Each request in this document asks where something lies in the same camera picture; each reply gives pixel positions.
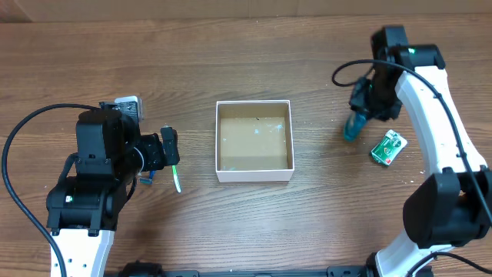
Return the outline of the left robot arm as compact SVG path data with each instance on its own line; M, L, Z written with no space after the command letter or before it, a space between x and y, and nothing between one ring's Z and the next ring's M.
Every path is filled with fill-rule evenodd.
M118 215L142 172L177 165L178 133L171 127L142 135L138 120L117 109L80 114L78 151L66 161L46 206L60 257L52 269L67 276L102 276L115 239Z

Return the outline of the green white packet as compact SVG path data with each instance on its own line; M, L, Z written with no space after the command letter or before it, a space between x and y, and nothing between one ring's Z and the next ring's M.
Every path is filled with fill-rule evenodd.
M406 146L407 140L399 133L390 129L371 150L371 156L376 162L389 166Z

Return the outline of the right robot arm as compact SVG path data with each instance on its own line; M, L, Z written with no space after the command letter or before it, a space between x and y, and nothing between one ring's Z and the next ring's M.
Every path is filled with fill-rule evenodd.
M491 227L491 170L464 128L451 98L436 45L412 45L404 27L385 26L371 37L371 78L353 85L348 141L367 121L396 118L405 109L421 147L425 180L403 208L404 228L371 254L362 276L429 276L429 262L450 254Z

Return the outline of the blue mouthwash bottle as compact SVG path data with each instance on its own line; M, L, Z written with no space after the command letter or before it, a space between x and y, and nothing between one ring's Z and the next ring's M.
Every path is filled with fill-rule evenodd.
M348 142L354 141L366 123L367 117L365 114L352 112L344 125L344 139Z

